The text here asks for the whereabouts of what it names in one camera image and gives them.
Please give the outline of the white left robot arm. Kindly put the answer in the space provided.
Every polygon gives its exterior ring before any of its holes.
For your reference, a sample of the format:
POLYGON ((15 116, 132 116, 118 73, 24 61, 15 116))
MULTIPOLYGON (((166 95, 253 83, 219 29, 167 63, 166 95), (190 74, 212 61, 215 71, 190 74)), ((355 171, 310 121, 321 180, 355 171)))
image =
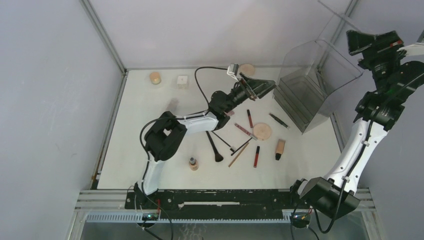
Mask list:
POLYGON ((229 112, 246 100, 262 99, 275 87, 273 80, 254 79, 242 73, 229 93, 217 90, 211 95, 207 110, 186 116, 165 111, 159 118, 148 122, 139 134, 147 165, 136 183, 141 190, 136 199, 138 204, 145 209, 155 205, 155 192, 159 189, 164 163, 175 155, 185 136, 222 129, 230 120, 229 112))

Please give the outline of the clear acrylic makeup organizer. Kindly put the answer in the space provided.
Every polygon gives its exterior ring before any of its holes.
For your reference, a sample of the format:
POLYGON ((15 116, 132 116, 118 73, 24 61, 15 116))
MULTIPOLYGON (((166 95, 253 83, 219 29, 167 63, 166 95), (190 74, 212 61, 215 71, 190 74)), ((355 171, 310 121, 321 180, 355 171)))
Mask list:
POLYGON ((330 118, 362 74, 333 44, 312 40, 285 55, 273 98, 305 134, 330 118))

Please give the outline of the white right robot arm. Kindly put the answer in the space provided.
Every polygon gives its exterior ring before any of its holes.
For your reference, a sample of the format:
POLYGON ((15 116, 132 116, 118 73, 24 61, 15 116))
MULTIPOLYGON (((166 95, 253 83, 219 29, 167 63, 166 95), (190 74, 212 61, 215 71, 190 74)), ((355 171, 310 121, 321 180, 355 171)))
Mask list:
POLYGON ((368 34, 346 33, 348 52, 361 54, 359 67, 369 70, 376 89, 357 104, 352 131, 341 155, 325 175, 297 180, 290 188, 289 203, 304 205, 331 219, 339 219, 360 204, 356 197, 359 179, 378 144, 400 118, 405 102, 424 83, 424 64, 402 59, 424 53, 424 41, 405 45, 396 31, 368 34))

